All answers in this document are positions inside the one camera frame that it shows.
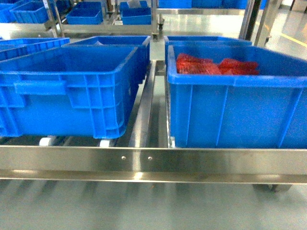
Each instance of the blue plastic crate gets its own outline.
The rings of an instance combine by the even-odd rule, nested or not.
[[[192,0],[194,8],[221,8],[222,0]]]
[[[152,23],[150,8],[125,9],[120,15],[124,25],[150,25]]]
[[[159,0],[159,8],[190,9],[192,0]]]
[[[13,4],[0,3],[0,23],[10,23],[15,21],[15,17],[10,12],[13,7]]]
[[[5,4],[13,4],[14,6],[21,6],[30,0],[0,0],[0,3],[5,3]]]
[[[99,1],[82,1],[79,2],[74,9],[99,9],[101,10],[101,2]]]
[[[63,13],[71,7],[70,0],[57,0],[57,8],[59,13]]]
[[[259,76],[177,74],[187,53],[259,63]],[[307,62],[255,46],[169,46],[171,136],[178,147],[307,148]]]
[[[142,8],[147,8],[148,7],[147,1],[140,1],[140,4],[141,4]],[[122,10],[125,10],[125,9],[129,9],[129,5],[128,5],[127,2],[123,1],[119,5],[119,10],[122,11]]]
[[[67,46],[0,62],[0,136],[120,137],[138,89],[136,51]]]
[[[68,24],[99,25],[103,22],[101,9],[73,9],[66,16]]]
[[[45,23],[48,15],[42,2],[31,1],[10,10],[18,23]]]
[[[147,71],[147,66],[149,65],[149,52],[150,52],[150,36],[96,36],[84,39],[80,42],[70,43],[67,46],[76,45],[94,45],[94,46],[109,46],[109,45],[121,45],[121,46],[133,46],[139,48],[140,59],[143,61],[140,64],[142,68],[140,79],[138,83],[142,83],[145,79],[145,74]]]
[[[20,57],[27,54],[27,49],[24,46],[16,47],[13,45],[0,45],[0,61]]]
[[[250,46],[252,42],[242,39],[221,37],[221,36],[164,36],[165,40],[165,63],[167,64],[168,46],[186,46],[186,45],[229,45],[229,46]]]
[[[265,8],[265,4],[266,4],[267,0],[262,0],[261,1],[261,5],[260,5],[260,9],[264,9]],[[245,9],[246,5],[248,3],[248,0],[223,0],[223,7],[226,9]]]
[[[26,46],[28,54],[32,54],[55,47],[61,47],[69,42],[69,38],[18,38],[1,40],[0,46],[6,44],[14,45],[15,47]]]
[[[56,12],[54,8],[54,0],[50,0],[51,10],[53,12],[53,16],[56,17]],[[64,13],[71,7],[71,1],[70,0],[57,0],[57,9],[59,13]]]

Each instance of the stainless steel frame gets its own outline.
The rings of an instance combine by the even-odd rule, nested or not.
[[[282,0],[268,0],[266,9],[263,12],[260,27],[257,33],[255,45],[264,46],[270,34],[278,8]],[[50,5],[49,0],[44,0],[47,11]],[[0,35],[9,34],[10,37],[27,36],[64,36],[67,34],[152,34],[154,40],[158,39],[159,29],[162,29],[162,14],[200,14],[200,15],[244,15],[240,38],[250,40],[251,33],[255,26],[256,17],[259,11],[260,0],[249,0],[246,10],[238,9],[159,9],[158,0],[152,0],[152,25],[114,25],[114,20],[118,17],[118,6],[115,5],[115,12],[110,20],[106,20],[101,25],[69,25],[63,23],[58,11],[57,18],[49,12],[50,20],[45,24],[18,24],[0,23]]]
[[[153,61],[149,69],[130,137],[134,148],[1,145],[0,179],[272,184],[276,191],[282,189],[276,184],[307,184],[307,149],[145,148],[160,64]],[[162,125],[169,126],[166,77],[165,95],[168,122]]]
[[[255,40],[256,46],[265,46],[282,1],[283,0],[267,1]]]

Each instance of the plastic crate handle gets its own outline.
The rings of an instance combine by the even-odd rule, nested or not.
[[[66,95],[64,80],[23,80],[14,83],[14,87],[21,95]]]

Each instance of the yellow floor line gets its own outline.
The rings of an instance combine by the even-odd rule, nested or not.
[[[286,34],[283,34],[283,33],[281,33],[281,32],[278,32],[278,31],[276,31],[276,30],[272,30],[272,31],[273,31],[274,33],[279,34],[280,36],[282,36],[282,37],[284,37],[284,38],[289,39],[290,41],[293,41],[293,42],[295,42],[295,43],[298,43],[298,44],[300,44],[301,46],[307,47],[307,44],[304,43],[304,42],[301,42],[301,41],[299,41],[299,40],[297,40],[297,39],[295,39],[295,38],[292,38],[292,37],[290,37],[290,36],[288,36],[288,35],[286,35]]]

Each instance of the epoxy floor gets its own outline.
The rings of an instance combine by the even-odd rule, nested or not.
[[[237,37],[241,21],[238,16],[166,16],[164,34]],[[281,10],[267,44],[269,49],[307,59],[306,46],[287,36],[307,42],[307,15]],[[151,58],[163,59],[163,49],[163,42],[152,43]],[[163,107],[163,90],[163,78],[157,77],[157,108]],[[163,110],[157,111],[163,116]],[[164,145],[163,140],[157,143]],[[0,180],[0,230],[305,230],[306,226],[306,185],[273,193],[260,185],[242,184]]]

